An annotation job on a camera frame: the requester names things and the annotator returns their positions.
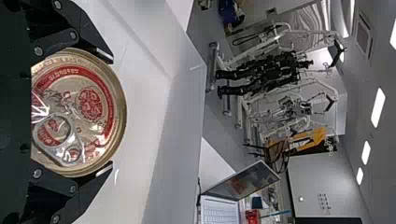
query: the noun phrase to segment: can lid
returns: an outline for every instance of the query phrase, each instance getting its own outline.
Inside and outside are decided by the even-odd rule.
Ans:
[[[32,67],[32,159],[69,177],[116,152],[126,126],[121,84],[107,64],[66,49]]]

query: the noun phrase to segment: red object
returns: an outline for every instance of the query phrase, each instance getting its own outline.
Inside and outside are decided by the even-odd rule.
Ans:
[[[259,210],[247,210],[245,212],[245,216],[247,218],[247,223],[248,224],[260,224],[260,221],[259,221],[260,212],[259,212]]]

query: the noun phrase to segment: cable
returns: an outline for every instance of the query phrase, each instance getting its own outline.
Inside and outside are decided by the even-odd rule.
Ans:
[[[314,95],[313,97],[309,98],[309,99],[307,100],[307,102],[310,102],[311,100],[313,100],[313,99],[315,99],[315,98],[319,97],[320,95],[324,95],[324,94],[326,94],[326,93],[324,93],[324,92],[320,92],[320,93],[318,93],[318,94]]]
[[[198,177],[198,188],[199,188],[199,194],[198,194],[198,197],[197,197],[197,204],[196,204],[196,206],[197,207],[200,207],[201,206],[201,194],[202,194],[202,188],[201,188],[201,179]]]
[[[270,214],[270,215],[267,215],[267,216],[263,216],[263,217],[259,217],[259,218],[276,217],[276,216],[284,215],[284,214],[288,214],[288,213],[291,213],[291,211],[290,210],[286,210],[286,211],[283,211],[283,212],[276,212],[276,213],[273,213],[273,214]]]
[[[253,40],[253,39],[255,39],[255,38],[259,38],[259,35],[257,35],[257,34],[254,34],[254,35],[245,35],[245,36],[242,36],[242,37],[240,37],[240,38],[236,38],[236,39],[233,41],[233,46],[240,46],[240,45],[243,45],[243,44],[247,43],[248,41]]]
[[[276,158],[273,161],[269,161],[268,165],[272,165],[274,163],[276,163],[277,161],[279,161],[280,157],[282,156],[282,154],[284,153],[284,146],[285,146],[285,142],[283,142],[282,147],[280,148],[280,152],[277,153]]]
[[[275,167],[275,170],[278,174],[282,174],[285,173],[288,170],[288,165],[289,165],[289,160],[290,160],[290,156],[291,156],[291,150],[289,150],[288,152],[286,152],[286,148],[283,145],[282,146],[283,150],[282,150],[282,165],[280,166],[280,169],[278,170]]]

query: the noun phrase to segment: monitor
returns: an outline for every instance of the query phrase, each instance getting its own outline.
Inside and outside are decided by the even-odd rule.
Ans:
[[[239,201],[268,187],[280,177],[263,161],[257,161],[241,172],[232,175],[204,192],[204,195]]]

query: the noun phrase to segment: black humanoid robot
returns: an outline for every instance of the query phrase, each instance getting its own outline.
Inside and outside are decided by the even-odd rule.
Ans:
[[[247,85],[218,88],[218,96],[222,95],[245,95],[252,92],[253,95],[260,91],[271,91],[286,84],[296,83],[300,80],[299,70],[307,69],[313,61],[299,62],[295,52],[283,52],[280,55],[268,56],[265,60],[248,62],[234,71],[219,70],[216,79],[238,80],[250,78],[251,82]]]

